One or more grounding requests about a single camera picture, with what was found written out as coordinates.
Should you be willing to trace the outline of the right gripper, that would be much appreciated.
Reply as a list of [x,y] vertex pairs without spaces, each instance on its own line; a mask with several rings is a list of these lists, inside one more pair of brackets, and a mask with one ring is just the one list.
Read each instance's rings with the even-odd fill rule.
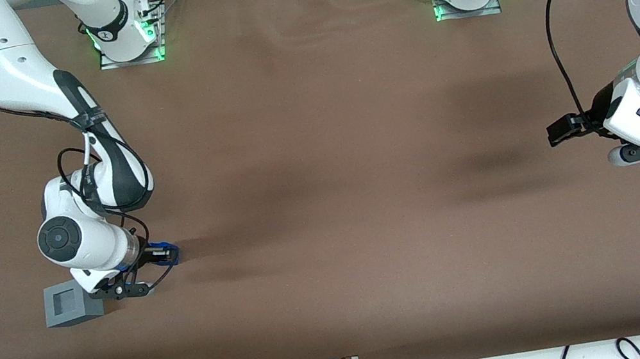
[[111,268],[107,269],[70,269],[71,276],[79,286],[89,294],[98,290],[106,290],[116,281],[135,281],[139,268],[147,263],[158,264],[176,261],[174,246],[152,248],[135,246],[127,250],[122,258],[117,259]]

